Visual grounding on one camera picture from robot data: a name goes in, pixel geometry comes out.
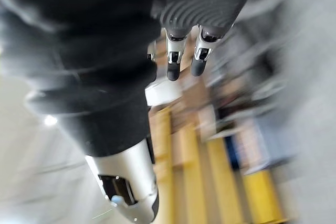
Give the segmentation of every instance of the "yellow wooden beam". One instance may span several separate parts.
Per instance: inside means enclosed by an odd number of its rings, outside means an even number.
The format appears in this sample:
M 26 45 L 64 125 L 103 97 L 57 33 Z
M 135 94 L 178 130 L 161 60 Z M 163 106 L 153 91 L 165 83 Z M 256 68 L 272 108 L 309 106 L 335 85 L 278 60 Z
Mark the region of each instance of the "yellow wooden beam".
M 277 194 L 268 170 L 245 175 L 243 177 L 246 195 L 253 223 L 283 223 Z
M 219 138 L 206 143 L 213 181 L 223 224 L 244 223 L 234 174 L 227 157 L 226 146 Z
M 206 202 L 204 197 L 202 171 L 198 153 L 197 138 L 193 125 L 179 130 L 182 155 L 187 155 L 188 160 L 183 164 L 183 178 L 186 197 L 186 213 L 188 223 L 206 224 Z
M 171 148 L 170 109 L 165 108 L 150 118 L 151 134 L 155 151 L 159 151 L 159 158 L 154 170 L 157 176 L 157 186 L 160 195 L 159 212 L 154 223 L 174 224 L 174 187 Z

